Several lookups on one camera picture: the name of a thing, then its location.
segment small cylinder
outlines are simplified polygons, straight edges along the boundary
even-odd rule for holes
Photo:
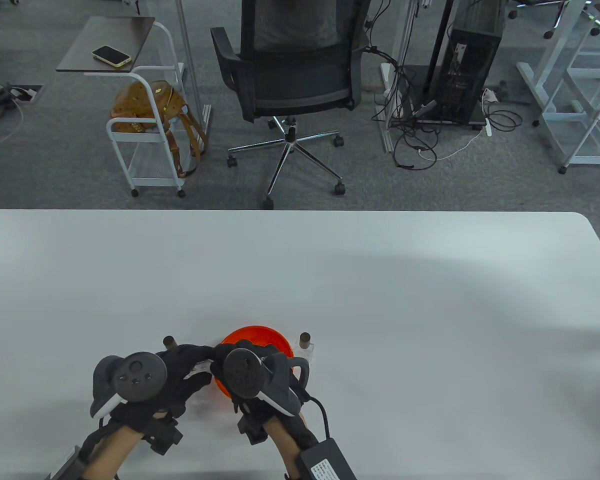
[[[162,340],[162,343],[167,350],[174,350],[178,346],[176,340],[170,335],[165,336],[165,338]]]
[[[300,348],[307,349],[311,345],[311,335],[306,331],[300,334]]]

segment office chair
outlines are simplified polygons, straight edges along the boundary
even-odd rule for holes
[[[334,137],[339,130],[297,137],[296,115],[335,108],[355,109],[360,103],[360,62],[369,40],[364,22],[371,0],[242,0],[240,53],[234,53],[227,32],[211,28],[222,80],[236,92],[242,118],[248,122],[272,117],[271,130],[283,138],[230,148],[227,166],[236,167],[235,153],[283,146],[262,202],[273,210],[271,192],[289,155],[298,152],[337,180],[335,195],[346,192],[343,178],[303,144]]]
[[[558,13],[556,14],[555,21],[553,22],[553,26],[550,30],[544,32],[544,38],[549,40],[554,37],[554,32],[560,26],[560,22],[563,20],[563,13],[565,13],[565,8],[569,3],[569,0],[515,0],[517,5],[515,9],[508,12],[508,18],[515,19],[518,16],[518,10],[528,9],[529,7],[544,7],[545,5],[557,5]],[[587,10],[593,4],[593,0],[586,0],[584,9],[582,9],[582,15],[588,18],[588,20],[593,20],[594,16],[590,14]],[[591,29],[591,35],[594,37],[600,34],[600,20],[595,21],[595,26]]]

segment computer tower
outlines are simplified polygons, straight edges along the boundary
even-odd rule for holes
[[[500,46],[505,0],[458,0],[455,20],[431,99],[444,121],[466,125],[481,101]]]

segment smartphone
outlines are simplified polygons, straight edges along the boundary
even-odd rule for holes
[[[105,64],[108,64],[116,69],[119,69],[120,67],[131,62],[131,57],[129,55],[122,53],[120,50],[116,50],[108,45],[103,45],[91,53],[97,60],[104,62]]]

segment red bowl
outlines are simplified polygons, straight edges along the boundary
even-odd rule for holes
[[[278,350],[280,350],[280,352],[285,354],[289,359],[293,358],[294,356],[294,351],[293,348],[291,348],[289,341],[287,341],[287,339],[284,338],[284,336],[280,332],[266,326],[254,325],[238,329],[231,333],[229,336],[227,336],[227,338],[225,338],[222,341],[222,343],[236,344],[240,340],[248,340],[249,342],[258,347],[266,347],[269,345],[273,345]],[[229,392],[222,385],[222,383],[220,383],[217,379],[215,380],[215,382],[218,385],[218,388],[222,390],[222,393],[227,397],[231,398],[231,395],[229,395]]]

